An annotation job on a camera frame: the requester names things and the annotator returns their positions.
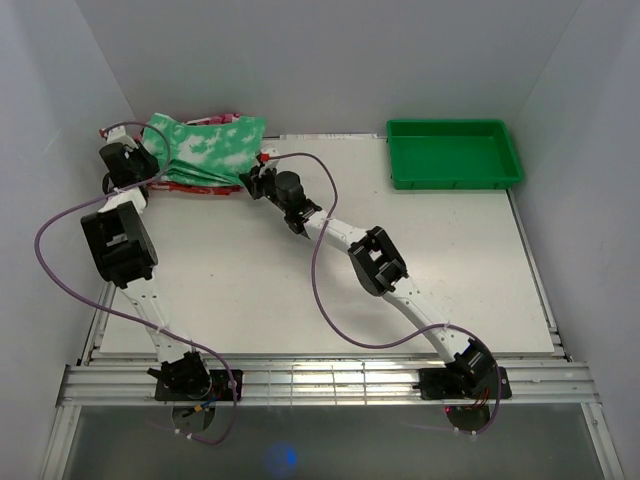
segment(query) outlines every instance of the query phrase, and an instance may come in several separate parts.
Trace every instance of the green plastic tray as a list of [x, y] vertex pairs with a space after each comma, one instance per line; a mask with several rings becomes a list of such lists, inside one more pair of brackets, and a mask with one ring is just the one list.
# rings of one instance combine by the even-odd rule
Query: green plastic tray
[[398, 190], [506, 189], [523, 177], [500, 120], [389, 120], [387, 134]]

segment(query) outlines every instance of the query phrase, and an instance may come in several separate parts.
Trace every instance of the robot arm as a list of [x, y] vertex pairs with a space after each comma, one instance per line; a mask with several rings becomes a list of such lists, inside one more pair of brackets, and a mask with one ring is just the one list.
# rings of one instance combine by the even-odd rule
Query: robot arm
[[[123, 188], [157, 174], [157, 160], [120, 129], [114, 129], [100, 150], [115, 188]], [[140, 215], [147, 206], [147, 192], [133, 188], [107, 200], [81, 224], [98, 272], [131, 302], [138, 316], [156, 329], [147, 328], [156, 349], [160, 370], [148, 373], [175, 394], [201, 398], [211, 387], [211, 378], [200, 354], [188, 345], [159, 333], [169, 330], [189, 336], [163, 306], [154, 278], [158, 258]]]
[[[240, 178], [253, 199], [267, 197], [284, 212], [284, 220], [294, 233], [317, 240], [327, 212], [305, 196], [297, 174], [278, 173], [274, 163], [256, 165]], [[330, 218], [324, 238], [349, 256], [358, 281], [367, 292], [396, 307], [416, 328], [448, 323], [421, 294], [384, 229], [364, 230]], [[495, 361], [474, 338], [446, 327], [429, 330], [424, 336], [435, 347], [463, 394], [486, 384]]]

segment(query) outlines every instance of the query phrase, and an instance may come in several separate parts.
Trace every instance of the white panel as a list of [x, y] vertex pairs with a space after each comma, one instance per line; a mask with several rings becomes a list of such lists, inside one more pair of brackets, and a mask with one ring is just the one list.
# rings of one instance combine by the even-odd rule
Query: white panel
[[511, 121], [579, 0], [78, 0], [136, 115], [271, 133], [397, 117]]
[[[384, 227], [424, 294], [499, 353], [551, 352], [549, 332], [504, 191], [398, 192], [384, 140], [283, 140], [281, 153], [323, 159], [340, 192], [336, 217]], [[302, 177], [328, 208], [329, 182], [308, 158], [279, 167]], [[143, 215], [159, 256], [156, 278], [173, 318], [223, 353], [362, 354], [320, 316], [309, 279], [313, 244], [293, 235], [266, 199], [154, 194]], [[336, 323], [357, 340], [386, 343], [415, 327], [357, 282], [346, 255], [321, 252], [318, 284]], [[118, 297], [115, 307], [134, 313]], [[433, 352], [424, 338], [394, 352]], [[102, 353], [151, 353], [146, 331], [109, 320]]]
[[[71, 0], [2, 2], [0, 63], [0, 477], [33, 479], [65, 363], [75, 363], [92, 316], [42, 272], [33, 237], [100, 191], [97, 129], [131, 110]], [[44, 241], [56, 271], [96, 298], [79, 218]]]
[[585, 0], [515, 124], [518, 205], [569, 352], [640, 478], [640, 7]]

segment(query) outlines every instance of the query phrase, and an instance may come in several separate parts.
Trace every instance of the glass panel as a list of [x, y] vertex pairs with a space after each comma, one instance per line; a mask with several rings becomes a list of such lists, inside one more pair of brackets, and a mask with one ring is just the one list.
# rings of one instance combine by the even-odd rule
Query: glass panel
[[[214, 437], [229, 408], [218, 408]], [[580, 405], [504, 405], [478, 437], [448, 427], [438, 406], [244, 407], [212, 447], [159, 430], [164, 407], [84, 407], [66, 479], [603, 478]]]

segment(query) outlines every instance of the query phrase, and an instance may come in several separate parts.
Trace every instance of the green cloth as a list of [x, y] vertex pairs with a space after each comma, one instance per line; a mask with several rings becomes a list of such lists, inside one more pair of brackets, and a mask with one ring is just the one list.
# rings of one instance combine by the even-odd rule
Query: green cloth
[[[238, 175], [253, 166], [266, 125], [259, 117], [240, 117], [223, 125], [186, 125], [160, 113], [148, 123], [171, 144], [171, 162], [162, 179], [199, 187], [242, 186]], [[160, 135], [145, 128], [142, 144], [162, 170], [167, 149]]]

